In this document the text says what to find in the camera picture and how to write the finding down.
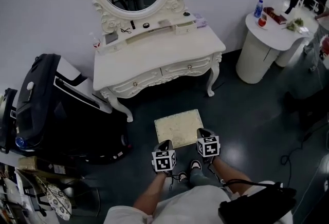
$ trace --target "ornate mirror frame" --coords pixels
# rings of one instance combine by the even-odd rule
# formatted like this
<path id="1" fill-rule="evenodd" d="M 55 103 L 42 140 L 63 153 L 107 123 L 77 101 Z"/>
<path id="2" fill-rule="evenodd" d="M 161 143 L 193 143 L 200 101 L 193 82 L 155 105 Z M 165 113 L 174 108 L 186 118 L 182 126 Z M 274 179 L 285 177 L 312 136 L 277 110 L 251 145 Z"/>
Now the ornate mirror frame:
<path id="1" fill-rule="evenodd" d="M 183 13 L 187 11 L 184 0 L 157 0 L 148 8 L 140 11 L 125 11 L 112 5 L 108 0 L 93 0 L 96 10 L 102 14 L 101 22 L 104 33 L 112 33 L 117 28 L 124 28 L 131 20 L 145 20 L 150 24 L 160 20 L 171 20 L 175 24 L 179 23 L 179 18 L 183 22 L 187 21 Z"/>

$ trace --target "beige mat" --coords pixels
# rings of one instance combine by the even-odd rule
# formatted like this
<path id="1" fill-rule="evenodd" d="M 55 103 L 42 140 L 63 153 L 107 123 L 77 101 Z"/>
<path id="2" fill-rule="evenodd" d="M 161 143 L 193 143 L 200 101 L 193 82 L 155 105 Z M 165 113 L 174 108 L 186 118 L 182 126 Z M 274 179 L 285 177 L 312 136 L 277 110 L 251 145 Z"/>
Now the beige mat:
<path id="1" fill-rule="evenodd" d="M 203 127 L 197 109 L 163 117 L 154 123 L 159 143 L 170 139 L 174 148 L 195 144 L 196 130 Z"/>

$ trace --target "round white table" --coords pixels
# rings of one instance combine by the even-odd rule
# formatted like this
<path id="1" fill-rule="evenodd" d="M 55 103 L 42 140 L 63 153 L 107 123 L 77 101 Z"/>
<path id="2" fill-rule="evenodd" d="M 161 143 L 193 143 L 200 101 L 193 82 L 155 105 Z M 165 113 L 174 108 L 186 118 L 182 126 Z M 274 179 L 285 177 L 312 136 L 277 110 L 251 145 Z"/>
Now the round white table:
<path id="1" fill-rule="evenodd" d="M 286 29 L 267 16 L 265 29 L 257 25 L 253 13 L 246 17 L 248 34 L 236 64 L 236 73 L 246 83 L 260 82 L 273 61 L 285 67 L 309 33 Z"/>

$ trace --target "white shirt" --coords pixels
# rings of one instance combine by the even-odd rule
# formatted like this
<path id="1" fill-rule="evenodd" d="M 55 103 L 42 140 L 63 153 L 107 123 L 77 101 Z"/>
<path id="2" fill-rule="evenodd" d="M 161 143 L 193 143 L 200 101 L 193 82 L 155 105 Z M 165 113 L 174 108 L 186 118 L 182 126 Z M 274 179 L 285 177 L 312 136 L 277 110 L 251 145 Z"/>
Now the white shirt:
<path id="1" fill-rule="evenodd" d="M 264 189 L 252 186 L 244 195 L 253 195 Z M 158 204 L 152 216 L 131 207 L 118 206 L 110 208 L 104 224 L 223 224 L 218 216 L 218 208 L 223 201 L 230 198 L 223 189 L 212 185 L 196 186 Z M 292 224 L 293 215 L 288 212 L 280 223 Z"/>
<path id="2" fill-rule="evenodd" d="M 329 12 L 329 0 L 325 3 L 325 10 L 324 12 Z M 319 19 L 319 24 L 324 27 L 326 30 L 329 30 L 329 16 L 324 16 Z"/>

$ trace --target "dark gray floor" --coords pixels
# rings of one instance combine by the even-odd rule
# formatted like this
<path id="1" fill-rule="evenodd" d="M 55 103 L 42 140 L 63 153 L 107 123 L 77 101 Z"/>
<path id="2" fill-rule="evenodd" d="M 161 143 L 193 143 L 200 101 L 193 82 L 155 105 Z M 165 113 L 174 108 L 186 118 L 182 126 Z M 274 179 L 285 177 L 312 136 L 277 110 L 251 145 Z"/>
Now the dark gray floor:
<path id="1" fill-rule="evenodd" d="M 154 120 L 192 109 L 199 110 L 205 128 L 219 134 L 224 161 L 253 181 L 272 180 L 287 184 L 289 167 L 280 165 L 280 157 L 299 146 L 305 132 L 300 128 L 298 115 L 285 111 L 282 97 L 288 90 L 296 97 L 307 97 L 320 90 L 318 73 L 307 72 L 310 56 L 301 55 L 285 69 L 273 64 L 260 83 L 248 85 L 235 72 L 239 54 L 240 51 L 236 51 L 223 55 L 221 73 L 213 86 L 218 88 L 212 98 L 205 95 L 207 73 L 150 87 L 132 99 L 121 100 L 134 115 L 134 122 L 127 126 L 133 150 L 111 165 L 81 166 L 86 174 L 85 182 L 99 188 L 101 212 L 98 218 L 74 217 L 70 222 L 103 223 L 110 207 L 131 206 L 154 178 L 151 168 L 151 151 L 157 144 Z M 322 83 L 326 84 L 324 67 L 319 69 Z M 327 130 L 328 127 L 324 127 L 314 133 L 304 149 L 291 158 L 290 187 L 298 191 L 298 203 L 321 159 L 327 154 Z M 174 172 L 185 170 L 193 158 L 198 158 L 194 146 L 179 148 Z M 327 157 L 322 160 L 313 184 L 294 215 L 295 223 L 301 223 L 323 195 L 326 162 Z M 168 180 L 164 196 L 174 194 L 177 187 L 175 183 L 173 191 L 168 193 L 169 184 Z"/>

